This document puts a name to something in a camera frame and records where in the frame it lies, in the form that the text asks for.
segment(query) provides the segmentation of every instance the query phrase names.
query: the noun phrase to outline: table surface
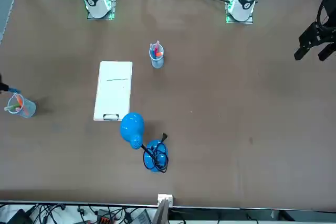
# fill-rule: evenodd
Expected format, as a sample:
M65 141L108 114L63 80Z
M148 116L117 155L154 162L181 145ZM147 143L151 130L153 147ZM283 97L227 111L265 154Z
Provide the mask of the table surface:
M213 0L118 0L112 22L87 21L81 0L15 0L0 70L37 113L0 113L0 198L334 210L336 60L293 57L320 0L258 1L242 25ZM119 122L93 121L102 60L133 62L131 111L145 144L168 134L167 173Z

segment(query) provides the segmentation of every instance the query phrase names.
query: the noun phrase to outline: pen holder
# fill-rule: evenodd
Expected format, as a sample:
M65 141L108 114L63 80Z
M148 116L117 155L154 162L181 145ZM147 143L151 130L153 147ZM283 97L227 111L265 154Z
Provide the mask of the pen holder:
M159 44L158 52L162 52L162 55L159 57L156 57L154 55L154 51L151 47L149 47L149 57L151 57L152 61L152 66L153 68L161 68L163 66L163 55L164 55L164 50L161 44Z
M18 99L16 98L16 95L18 96L18 99L21 99L22 106L20 108L12 108L9 109L8 112L13 115L20 115L24 118L30 118L34 115L36 111L36 105L35 103L29 101L28 99L24 98L20 94L13 94L13 96L8 101L8 107L9 106L16 106L18 104Z

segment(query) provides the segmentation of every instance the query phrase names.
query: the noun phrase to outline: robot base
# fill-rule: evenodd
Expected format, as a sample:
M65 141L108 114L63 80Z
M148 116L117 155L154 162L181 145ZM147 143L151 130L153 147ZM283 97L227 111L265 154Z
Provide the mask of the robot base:
M232 15L228 12L228 10L230 9L232 4L228 4L228 3L225 3L225 22L230 24L230 23L239 23L239 24L253 24L253 8L254 8L254 5L252 7L252 12L251 12L251 15L250 17L244 21L244 22L239 22L237 20L235 20Z
M114 20L115 17L115 11L116 11L116 2L117 0L108 0L108 5L111 5L111 11L107 12L106 15L102 18L94 18L92 15L88 12L88 20Z
M164 154L157 154L157 162L158 165L161 167L165 167L167 166L167 160L166 158L168 158L168 150L166 148L166 146L161 143L160 140L153 140L151 141L148 145L147 145L147 149L153 154L154 150L156 149L156 151L162 152ZM143 154L143 161L145 163L145 166L147 167L147 169L151 170L154 173L159 172L159 170L155 167L154 165L154 161L151 158L151 156L147 153L144 152Z

